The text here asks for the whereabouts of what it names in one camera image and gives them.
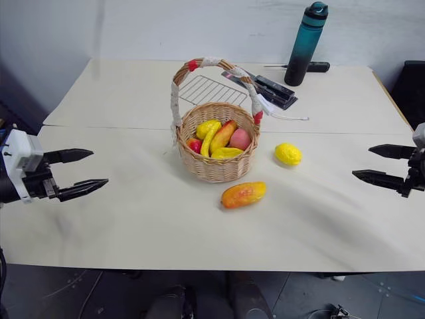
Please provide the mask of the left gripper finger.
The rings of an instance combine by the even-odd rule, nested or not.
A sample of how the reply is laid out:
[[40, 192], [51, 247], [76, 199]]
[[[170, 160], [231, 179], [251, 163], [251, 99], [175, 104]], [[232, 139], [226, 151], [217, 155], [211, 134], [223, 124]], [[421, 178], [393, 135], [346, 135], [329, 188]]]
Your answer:
[[44, 160], [49, 164], [70, 163], [74, 161], [79, 161], [93, 154], [94, 152], [90, 150], [72, 148], [47, 152], [44, 154]]
[[88, 195], [91, 192], [103, 187], [109, 182], [109, 179], [89, 179], [86, 181], [81, 181], [75, 183], [72, 187], [65, 189], [59, 189], [57, 193], [57, 198], [59, 201], [69, 201], [71, 199], [76, 199]]

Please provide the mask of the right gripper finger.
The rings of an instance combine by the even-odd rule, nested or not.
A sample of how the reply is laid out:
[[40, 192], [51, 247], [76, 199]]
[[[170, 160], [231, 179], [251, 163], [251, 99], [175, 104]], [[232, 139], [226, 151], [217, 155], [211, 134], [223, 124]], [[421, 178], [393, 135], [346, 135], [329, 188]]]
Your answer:
[[385, 172], [371, 169], [355, 170], [352, 171], [352, 174], [361, 181], [371, 185], [393, 189], [398, 193], [404, 193], [404, 180], [401, 177], [387, 175]]
[[414, 153], [414, 147], [400, 146], [394, 144], [382, 144], [369, 148], [369, 151], [384, 158], [409, 160], [412, 154]]

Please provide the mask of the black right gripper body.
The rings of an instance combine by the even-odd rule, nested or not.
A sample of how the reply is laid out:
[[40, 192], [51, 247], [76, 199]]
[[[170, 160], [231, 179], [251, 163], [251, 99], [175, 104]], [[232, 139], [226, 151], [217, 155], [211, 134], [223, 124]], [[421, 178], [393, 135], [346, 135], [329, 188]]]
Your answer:
[[402, 158], [408, 160], [408, 175], [399, 193], [407, 198], [414, 190], [424, 191], [424, 148], [404, 146]]

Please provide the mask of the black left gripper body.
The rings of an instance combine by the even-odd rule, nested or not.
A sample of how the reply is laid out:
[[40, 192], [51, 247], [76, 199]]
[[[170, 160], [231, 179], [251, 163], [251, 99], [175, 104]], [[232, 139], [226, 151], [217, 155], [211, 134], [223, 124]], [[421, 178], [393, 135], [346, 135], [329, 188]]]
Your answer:
[[24, 185], [31, 197], [39, 199], [48, 197], [61, 200], [60, 188], [57, 186], [50, 165], [61, 163], [62, 156], [44, 156], [33, 171], [26, 171], [23, 178]]

